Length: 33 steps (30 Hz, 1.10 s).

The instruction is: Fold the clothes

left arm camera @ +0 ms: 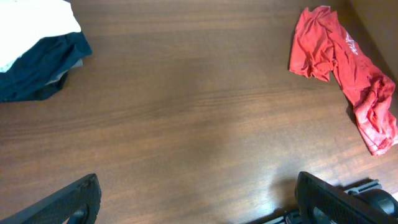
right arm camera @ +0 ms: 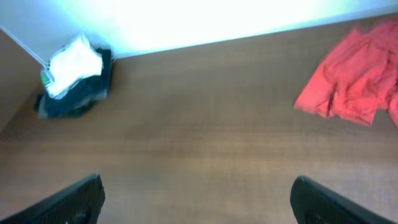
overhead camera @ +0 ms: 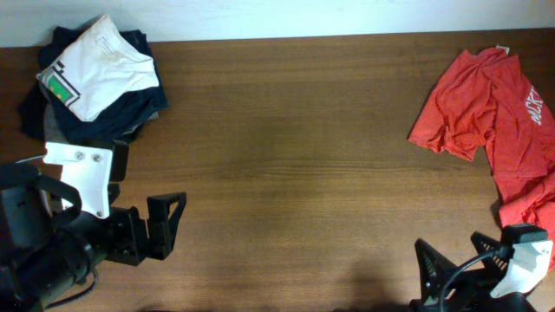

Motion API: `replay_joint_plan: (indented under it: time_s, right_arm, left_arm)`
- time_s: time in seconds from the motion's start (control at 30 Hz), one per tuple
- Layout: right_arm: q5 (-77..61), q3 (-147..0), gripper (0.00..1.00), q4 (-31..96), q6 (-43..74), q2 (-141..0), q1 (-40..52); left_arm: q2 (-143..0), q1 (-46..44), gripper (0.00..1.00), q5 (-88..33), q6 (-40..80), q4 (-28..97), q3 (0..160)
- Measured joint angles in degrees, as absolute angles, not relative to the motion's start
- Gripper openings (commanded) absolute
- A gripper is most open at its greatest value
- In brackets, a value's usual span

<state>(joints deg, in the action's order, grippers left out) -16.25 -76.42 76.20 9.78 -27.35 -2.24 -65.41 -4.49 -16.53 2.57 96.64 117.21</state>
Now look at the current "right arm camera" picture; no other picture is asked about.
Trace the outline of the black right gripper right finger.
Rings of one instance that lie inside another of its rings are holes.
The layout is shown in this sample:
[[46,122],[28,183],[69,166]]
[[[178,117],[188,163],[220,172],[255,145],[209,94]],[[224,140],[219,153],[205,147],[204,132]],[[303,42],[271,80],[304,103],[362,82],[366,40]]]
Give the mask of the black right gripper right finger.
[[293,183],[290,205],[299,224],[394,224],[303,175]]

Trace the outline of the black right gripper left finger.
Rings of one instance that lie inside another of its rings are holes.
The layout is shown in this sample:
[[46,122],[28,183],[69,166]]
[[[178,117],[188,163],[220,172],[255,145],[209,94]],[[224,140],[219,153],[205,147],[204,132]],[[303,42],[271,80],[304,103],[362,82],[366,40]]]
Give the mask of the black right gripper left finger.
[[96,224],[104,201],[101,176],[93,174],[1,220],[1,224]]

